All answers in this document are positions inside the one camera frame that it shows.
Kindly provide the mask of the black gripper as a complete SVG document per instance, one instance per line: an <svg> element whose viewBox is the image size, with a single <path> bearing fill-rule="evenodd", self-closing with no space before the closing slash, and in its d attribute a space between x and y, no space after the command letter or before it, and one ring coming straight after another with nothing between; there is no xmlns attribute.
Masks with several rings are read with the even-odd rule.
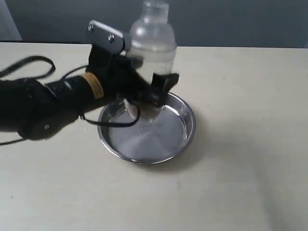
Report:
<svg viewBox="0 0 308 231"><path fill-rule="evenodd" d="M164 105L180 75L154 73L152 83L149 84L134 68L133 61L120 53L112 54L104 48L92 45L86 72L96 77L106 99L126 98L131 102L154 107Z"/></svg>

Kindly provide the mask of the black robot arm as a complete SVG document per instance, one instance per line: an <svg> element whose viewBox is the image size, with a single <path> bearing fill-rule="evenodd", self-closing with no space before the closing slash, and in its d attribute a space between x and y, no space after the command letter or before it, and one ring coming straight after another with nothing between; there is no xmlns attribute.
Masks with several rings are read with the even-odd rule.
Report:
<svg viewBox="0 0 308 231"><path fill-rule="evenodd" d="M127 128L135 125L143 105L153 108L163 106L169 91L178 83L179 75L153 74L148 83L137 72L141 63L121 53L92 45L85 72L75 75L68 72L59 80L43 84L41 79L55 72L55 65L39 76L7 80L6 77L21 67L52 60L32 55L3 69L0 73L0 129L15 132L19 141L49 139L85 113L108 105L116 100L126 100L135 110L130 122L100 122L90 124L101 127Z"/></svg>

